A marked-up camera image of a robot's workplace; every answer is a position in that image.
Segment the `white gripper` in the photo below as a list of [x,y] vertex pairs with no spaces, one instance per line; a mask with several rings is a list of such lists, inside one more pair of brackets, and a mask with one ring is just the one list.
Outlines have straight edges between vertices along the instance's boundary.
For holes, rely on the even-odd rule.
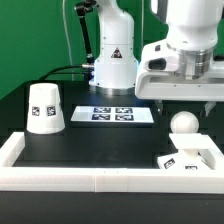
[[203,110],[203,116],[208,117],[215,101],[224,101],[224,74],[206,73],[189,80],[168,72],[144,72],[137,76],[135,95],[139,99],[156,100],[159,115],[163,114],[162,100],[208,101]]

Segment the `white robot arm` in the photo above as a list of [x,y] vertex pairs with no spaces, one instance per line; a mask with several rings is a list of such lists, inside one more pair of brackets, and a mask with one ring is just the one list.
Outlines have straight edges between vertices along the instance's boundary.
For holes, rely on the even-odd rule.
[[104,94],[134,92],[140,99],[224,101],[224,59],[214,58],[224,0],[151,0],[168,25],[165,39],[133,55],[134,21],[116,0],[97,0],[100,54],[90,88]]

